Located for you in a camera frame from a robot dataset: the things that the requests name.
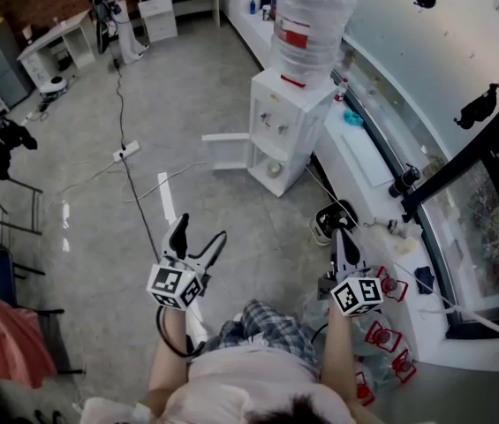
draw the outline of person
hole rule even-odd
[[[143,52],[148,49],[135,39],[132,22],[127,12],[127,3],[125,0],[110,0],[116,3],[121,9],[119,14],[111,13],[111,17],[116,23],[117,36],[119,39],[119,49],[125,64],[133,63],[143,57]]]
[[[357,399],[350,318],[333,302],[330,309],[321,367],[296,319],[251,300],[190,366],[159,341],[148,393],[135,408],[92,398],[80,423],[381,424]],[[163,325],[185,352],[185,312],[166,308]]]

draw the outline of power strip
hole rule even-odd
[[[127,157],[130,157],[131,155],[138,152],[139,150],[140,150],[140,144],[137,140],[134,140],[131,143],[128,143],[125,149],[119,149],[113,154],[114,162],[115,163],[121,162],[122,158],[126,159]]]

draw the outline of black and white marker cube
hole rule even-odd
[[[202,275],[191,271],[153,264],[147,291],[164,307],[186,310],[202,292]]]
[[[363,315],[382,303],[381,282],[378,278],[347,277],[331,290],[331,295],[343,315]]]

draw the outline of pink cloth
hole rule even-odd
[[[37,389],[44,377],[56,374],[37,314],[0,300],[0,379]]]

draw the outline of cabinet door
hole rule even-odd
[[[213,170],[238,170],[249,167],[252,143],[249,133],[216,133],[202,136],[208,148],[208,163]]]

